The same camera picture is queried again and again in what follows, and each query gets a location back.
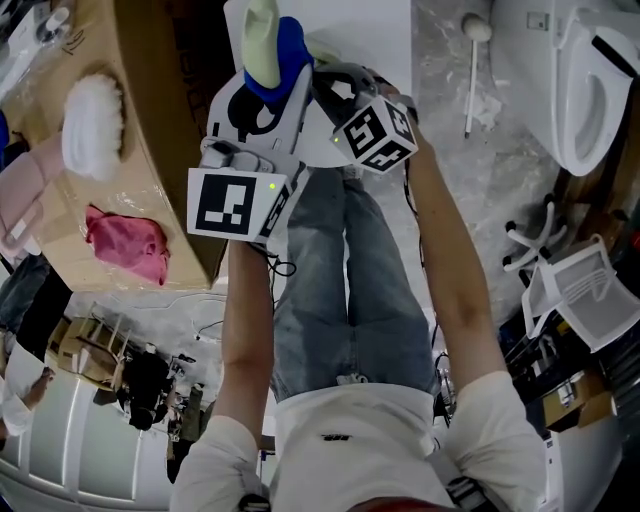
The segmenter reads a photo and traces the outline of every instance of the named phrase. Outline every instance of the red object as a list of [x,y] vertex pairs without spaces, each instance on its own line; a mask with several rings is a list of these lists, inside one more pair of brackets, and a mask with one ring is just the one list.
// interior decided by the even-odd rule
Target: red object
[[160,225],[150,219],[103,213],[87,206],[87,238],[100,261],[111,263],[162,286],[169,250]]

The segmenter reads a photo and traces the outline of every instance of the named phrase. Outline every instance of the gray floor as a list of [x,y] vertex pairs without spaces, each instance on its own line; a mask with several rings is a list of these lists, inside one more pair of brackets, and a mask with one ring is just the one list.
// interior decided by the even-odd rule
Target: gray floor
[[[479,101],[473,132],[468,140],[463,138],[471,43],[460,30],[460,21],[467,12],[488,18],[489,6],[488,0],[414,1],[414,91],[418,91],[421,131],[436,149],[442,173],[480,254],[498,324],[518,308],[523,291],[517,276],[502,270],[502,257],[512,250],[504,225],[510,219],[527,223],[532,207],[553,187],[558,166],[501,103],[490,76],[486,45],[479,54]],[[382,178],[366,175],[364,180],[396,237],[415,295],[428,310],[431,300],[419,263],[417,227],[404,198],[403,176],[399,172]],[[284,255],[285,247],[285,233],[280,230],[273,249]],[[277,282],[276,293],[283,284]],[[215,291],[224,293],[225,289],[221,283]],[[205,398],[213,399],[219,382],[220,347],[215,342],[196,342],[192,320],[196,330],[220,320],[224,303],[193,296],[169,309],[131,307],[169,306],[181,295],[76,294],[69,313],[86,312],[94,300],[109,318],[114,312],[125,313],[134,340],[155,343],[167,354],[185,352],[195,357],[197,363],[187,369],[187,382],[204,382]],[[204,334],[219,338],[220,327],[206,329]]]

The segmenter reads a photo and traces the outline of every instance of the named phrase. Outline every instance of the white wall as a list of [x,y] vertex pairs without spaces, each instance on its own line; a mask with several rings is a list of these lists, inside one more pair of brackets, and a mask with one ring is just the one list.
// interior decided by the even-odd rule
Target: white wall
[[617,420],[609,416],[584,428],[558,435],[564,512],[591,512],[604,496],[620,461],[622,444]]
[[166,433],[141,435],[118,407],[94,405],[94,394],[60,372],[32,429],[8,441],[0,485],[18,512],[168,509]]

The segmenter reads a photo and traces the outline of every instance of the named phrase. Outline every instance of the white toilet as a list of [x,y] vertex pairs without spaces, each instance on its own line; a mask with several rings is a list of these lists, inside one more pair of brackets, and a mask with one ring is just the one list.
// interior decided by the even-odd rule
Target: white toilet
[[591,172],[640,72],[640,14],[611,0],[495,0],[496,87],[562,167]]

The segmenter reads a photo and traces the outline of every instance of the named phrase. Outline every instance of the cardboard box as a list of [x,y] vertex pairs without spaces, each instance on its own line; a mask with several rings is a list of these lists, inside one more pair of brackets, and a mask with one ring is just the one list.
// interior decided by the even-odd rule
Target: cardboard box
[[51,336],[49,336],[49,340],[47,342],[47,353],[53,356],[54,359],[57,358],[57,354],[60,350],[60,344],[67,335],[70,325],[71,323],[69,320],[62,317],[58,322],[58,325],[56,325],[56,328],[51,333]]
[[108,351],[111,332],[102,328],[96,340],[89,341],[99,326],[95,319],[74,318],[58,350],[58,368],[80,374],[97,382],[110,380],[116,371],[118,354],[124,340],[116,337]]
[[88,204],[162,226],[171,252],[163,289],[209,289],[217,276],[226,242],[186,234],[188,169],[200,162],[211,99],[234,72],[226,31],[218,28],[221,8],[218,19],[209,4],[215,2],[76,2],[60,55],[3,106],[10,128],[34,145],[60,129],[67,93],[80,78],[105,73],[123,91],[116,177],[99,183],[65,172],[42,198],[46,219],[36,238],[73,291],[158,288],[94,257],[84,240]]
[[543,398],[545,425],[554,432],[563,432],[572,427],[586,427],[612,413],[611,393],[606,390],[604,380],[595,370],[585,370],[572,379],[570,403],[564,405],[562,388]]

